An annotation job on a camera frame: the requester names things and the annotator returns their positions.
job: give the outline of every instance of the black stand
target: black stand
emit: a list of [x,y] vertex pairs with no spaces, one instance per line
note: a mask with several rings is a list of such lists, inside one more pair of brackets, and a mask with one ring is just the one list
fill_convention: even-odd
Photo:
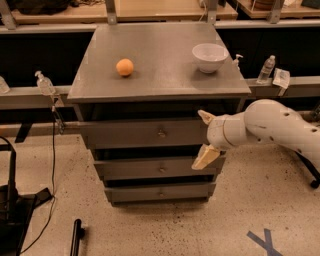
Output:
[[0,255],[19,256],[34,209],[52,196],[48,189],[34,195],[20,196],[12,222],[0,224]]
[[32,127],[32,123],[22,123],[21,127],[19,129],[19,132],[17,134],[15,143],[22,143],[28,136],[28,133]]
[[308,168],[308,170],[312,174],[312,176],[315,178],[311,182],[310,186],[313,188],[318,188],[320,185],[320,173],[307,158],[303,157],[302,155],[300,155],[298,153],[297,153],[297,155],[299,156],[301,161],[304,163],[304,165]]

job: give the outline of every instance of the table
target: table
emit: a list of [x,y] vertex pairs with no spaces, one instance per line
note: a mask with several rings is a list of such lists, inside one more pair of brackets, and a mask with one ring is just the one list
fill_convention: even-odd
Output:
[[[224,157],[191,169],[207,126],[197,111],[235,113],[250,89],[229,57],[214,74],[200,72],[191,50],[224,45],[208,23],[101,25],[68,95],[83,140],[112,204],[202,198],[214,191]],[[130,58],[135,71],[115,65]]]

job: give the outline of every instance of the floor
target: floor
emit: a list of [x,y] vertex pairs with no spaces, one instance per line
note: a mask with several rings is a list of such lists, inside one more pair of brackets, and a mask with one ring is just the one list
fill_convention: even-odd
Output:
[[[15,132],[0,127],[14,142]],[[52,128],[33,127],[17,151],[19,194],[52,188]],[[74,220],[86,235],[79,255],[318,256],[320,189],[295,153],[276,145],[243,146],[227,160],[208,202],[113,207],[77,129],[55,136],[55,196],[51,222],[25,256],[70,255]],[[0,184],[8,154],[0,156]],[[51,202],[34,211],[26,248],[45,225]]]

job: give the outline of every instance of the clear plastic bottle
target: clear plastic bottle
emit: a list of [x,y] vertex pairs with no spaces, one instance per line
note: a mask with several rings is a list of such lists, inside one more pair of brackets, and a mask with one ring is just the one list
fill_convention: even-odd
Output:
[[232,61],[232,63],[234,65],[237,65],[238,69],[240,70],[240,68],[239,68],[239,58],[243,58],[243,56],[240,55],[240,54],[236,54],[236,58]]
[[276,64],[276,61],[275,61],[276,57],[274,55],[271,55],[269,57],[269,59],[267,59],[265,62],[264,62],[264,65],[260,71],[260,74],[258,76],[258,79],[257,79],[257,83],[258,84],[265,84],[267,81],[268,81],[268,78]]
[[2,76],[0,76],[0,93],[7,93],[10,91],[10,87]]
[[37,85],[42,95],[50,96],[56,93],[56,89],[54,88],[51,80],[48,77],[45,77],[41,71],[37,71],[35,76],[38,77]]

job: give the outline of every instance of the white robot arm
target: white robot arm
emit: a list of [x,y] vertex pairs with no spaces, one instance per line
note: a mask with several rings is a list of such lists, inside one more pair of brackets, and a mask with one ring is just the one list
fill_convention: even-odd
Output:
[[192,165],[200,170],[225,151],[244,144],[275,143],[292,149],[320,168],[320,128],[273,100],[257,100],[239,114],[217,116],[200,110],[210,145],[203,145]]

